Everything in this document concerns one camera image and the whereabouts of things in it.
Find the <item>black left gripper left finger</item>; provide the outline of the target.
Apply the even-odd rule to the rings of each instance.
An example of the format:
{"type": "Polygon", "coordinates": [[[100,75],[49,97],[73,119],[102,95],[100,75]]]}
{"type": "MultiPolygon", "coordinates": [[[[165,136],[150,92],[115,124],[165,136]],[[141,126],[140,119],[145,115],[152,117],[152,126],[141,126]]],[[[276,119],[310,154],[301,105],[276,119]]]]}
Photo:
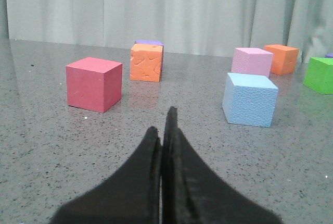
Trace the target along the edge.
{"type": "Polygon", "coordinates": [[[159,223],[161,143],[150,127],[107,180],[62,205],[52,223],[159,223]]]}

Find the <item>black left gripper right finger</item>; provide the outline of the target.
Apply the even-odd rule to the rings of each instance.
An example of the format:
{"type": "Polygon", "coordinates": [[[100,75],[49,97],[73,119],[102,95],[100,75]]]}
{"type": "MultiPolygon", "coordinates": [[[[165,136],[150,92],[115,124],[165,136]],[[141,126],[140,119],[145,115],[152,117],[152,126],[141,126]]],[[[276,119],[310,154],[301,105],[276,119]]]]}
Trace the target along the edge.
{"type": "Polygon", "coordinates": [[[281,223],[273,212],[244,197],[192,148],[171,107],[162,149],[163,223],[281,223]]]}

